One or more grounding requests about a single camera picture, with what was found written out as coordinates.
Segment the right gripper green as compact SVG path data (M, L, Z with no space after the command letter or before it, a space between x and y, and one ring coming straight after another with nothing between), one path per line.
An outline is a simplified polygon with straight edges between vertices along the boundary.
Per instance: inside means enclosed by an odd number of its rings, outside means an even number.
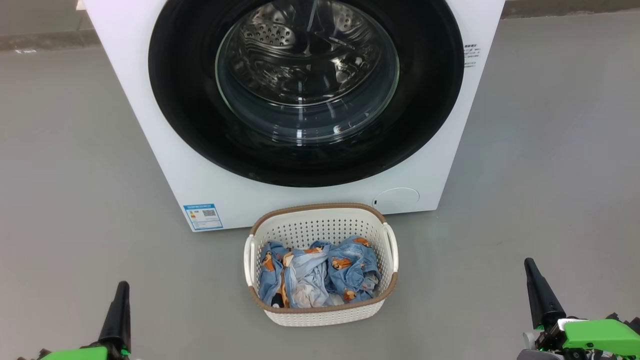
M533 258L524 260L532 325L537 337L524 332L525 349L519 360L637 360L640 355L639 320L565 319L550 284Z

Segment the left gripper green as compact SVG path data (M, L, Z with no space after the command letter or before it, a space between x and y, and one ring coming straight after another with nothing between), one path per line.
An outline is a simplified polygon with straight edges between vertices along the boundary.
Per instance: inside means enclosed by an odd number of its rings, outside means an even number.
M38 360L129 360L131 355L130 284L120 281L110 303L97 346L72 350L42 349Z

